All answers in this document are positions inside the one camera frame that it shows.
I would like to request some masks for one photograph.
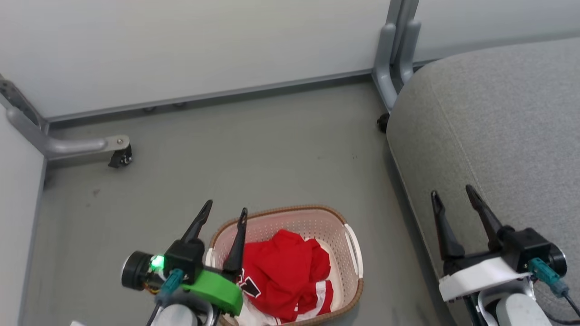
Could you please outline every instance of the caster wheel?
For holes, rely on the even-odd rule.
[[[124,150],[118,150],[113,153],[109,166],[118,169],[120,166],[131,164],[131,162],[133,162],[133,151],[131,145],[129,145]]]
[[[389,122],[390,114],[385,113],[380,116],[376,121],[376,126],[379,128],[380,132],[387,133],[387,123]]]

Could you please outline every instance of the laundry basket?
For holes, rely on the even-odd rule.
[[[318,325],[352,309],[363,292],[363,259],[353,229],[342,215],[324,206],[297,206],[272,209],[248,216],[246,242],[271,239],[281,229],[316,239],[328,252],[331,262],[329,280],[334,296],[331,312],[312,319],[285,325]],[[237,219],[224,224],[213,236],[205,264],[222,268],[237,232]],[[222,317],[223,325],[236,325]]]

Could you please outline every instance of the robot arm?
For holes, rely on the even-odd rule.
[[[558,297],[567,296],[568,288],[560,279],[567,272],[566,257],[534,229],[516,231],[502,225],[473,186],[467,185],[466,191],[485,228],[489,250],[465,254],[441,198],[433,191],[431,202],[444,262],[439,284],[443,300],[463,300],[476,326],[550,325],[535,301],[532,280],[546,282]]]
[[[135,251],[125,261],[121,284],[137,291],[147,289],[155,296],[147,326],[154,320],[156,326],[167,325],[176,316],[185,318],[182,322],[187,326],[214,326],[223,313],[240,314],[242,292],[235,281],[242,270],[248,210],[242,210],[230,254],[219,270],[203,265],[205,246],[198,238],[212,204],[211,200],[205,203],[181,239],[163,255]],[[173,322],[171,326],[180,325]]]

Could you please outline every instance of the brown basket rim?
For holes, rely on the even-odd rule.
[[[347,224],[346,219],[342,216],[342,214],[340,214],[337,210],[330,208],[328,206],[323,206],[323,205],[300,205],[300,206],[290,206],[290,207],[282,207],[282,208],[274,208],[274,209],[268,209],[265,211],[260,211],[260,212],[256,212],[256,213],[252,213],[250,215],[248,215],[248,219],[254,219],[254,218],[259,218],[261,216],[265,216],[265,215],[270,215],[270,214],[275,214],[275,213],[285,213],[285,212],[293,212],[293,211],[306,211],[306,210],[312,210],[312,209],[318,209],[321,211],[327,211],[331,214],[333,214],[338,220],[340,220],[340,222],[342,224]],[[224,225],[222,225],[217,232],[213,235],[212,237],[212,241],[209,243],[209,247],[213,249],[213,246],[216,244],[216,241],[218,240],[218,237],[222,234],[222,232],[225,231],[226,228],[228,228],[229,226],[236,224],[238,222],[238,219],[232,219],[226,223],[224,223]],[[315,318],[311,318],[308,320],[303,320],[303,321],[298,321],[298,322],[294,322],[294,323],[287,323],[284,325],[288,325],[288,326],[312,326],[312,325],[320,325],[326,321],[329,321],[333,318],[336,318],[338,316],[341,316],[345,313],[347,313],[348,311],[350,311],[352,308],[354,308],[354,306],[358,303],[358,301],[361,298],[361,295],[363,294],[363,287],[364,287],[364,280],[363,278],[359,278],[358,279],[358,286],[357,286],[357,292],[354,294],[353,299],[344,307],[340,308],[337,311],[332,311],[330,313],[327,314],[323,314],[320,316],[316,316]],[[230,324],[223,316],[220,317],[220,323],[222,325],[226,325],[226,326],[236,326],[238,323],[235,322],[235,324]]]

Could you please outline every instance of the gray sofa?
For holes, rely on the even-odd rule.
[[[504,224],[533,227],[566,254],[565,281],[580,302],[580,39],[491,48],[421,68],[403,87],[387,127],[433,267],[441,277],[429,193],[437,190],[467,253],[487,250],[465,185]],[[542,285],[538,303],[576,319]],[[449,305],[468,324],[465,305]]]

